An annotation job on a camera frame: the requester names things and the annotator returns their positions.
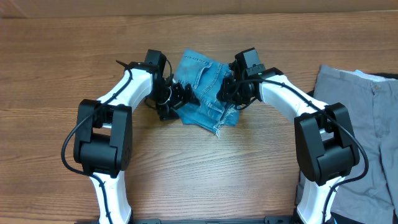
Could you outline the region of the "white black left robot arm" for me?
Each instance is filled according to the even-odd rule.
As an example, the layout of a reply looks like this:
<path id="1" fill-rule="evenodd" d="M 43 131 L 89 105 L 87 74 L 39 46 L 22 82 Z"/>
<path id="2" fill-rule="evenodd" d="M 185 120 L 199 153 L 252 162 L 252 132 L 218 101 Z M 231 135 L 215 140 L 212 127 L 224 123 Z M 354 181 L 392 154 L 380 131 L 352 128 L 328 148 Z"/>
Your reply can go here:
<path id="1" fill-rule="evenodd" d="M 99 205 L 98 223 L 133 223 L 127 199 L 125 171 L 132 156 L 132 113 L 148 98 L 160 119 L 177 119 L 177 110 L 198 104 L 192 86 L 164 78 L 164 63 L 122 64 L 119 83 L 97 100 L 83 100 L 78 108 L 73 156 L 90 178 Z"/>

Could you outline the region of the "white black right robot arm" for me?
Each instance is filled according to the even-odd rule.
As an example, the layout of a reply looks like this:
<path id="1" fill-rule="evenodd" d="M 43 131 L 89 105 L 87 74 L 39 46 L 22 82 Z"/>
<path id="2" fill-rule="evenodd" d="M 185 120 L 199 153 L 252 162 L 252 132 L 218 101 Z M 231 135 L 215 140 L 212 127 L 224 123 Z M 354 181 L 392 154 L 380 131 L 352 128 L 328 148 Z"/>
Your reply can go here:
<path id="1" fill-rule="evenodd" d="M 220 101 L 247 107 L 254 100 L 271 105 L 293 125 L 296 158 L 304 176 L 301 198 L 289 223 L 335 223 L 331 205 L 338 187 L 359 164 L 356 140 L 347 108 L 314 99 L 294 86 L 278 69 L 260 65 L 223 79 Z"/>

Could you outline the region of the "light blue denim jeans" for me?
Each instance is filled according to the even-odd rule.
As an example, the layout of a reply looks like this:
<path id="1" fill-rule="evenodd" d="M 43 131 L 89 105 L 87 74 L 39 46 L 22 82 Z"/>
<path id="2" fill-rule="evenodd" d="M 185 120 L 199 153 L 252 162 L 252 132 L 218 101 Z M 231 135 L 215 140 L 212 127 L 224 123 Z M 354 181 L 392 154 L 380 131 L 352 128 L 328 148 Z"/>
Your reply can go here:
<path id="1" fill-rule="evenodd" d="M 223 79 L 232 77 L 227 63 L 187 49 L 179 62 L 176 76 L 182 85 L 191 85 L 200 102 L 199 105 L 187 103 L 177 110 L 183 124 L 195 124 L 219 136 L 223 126 L 238 123 L 239 112 L 234 106 L 217 99 Z"/>

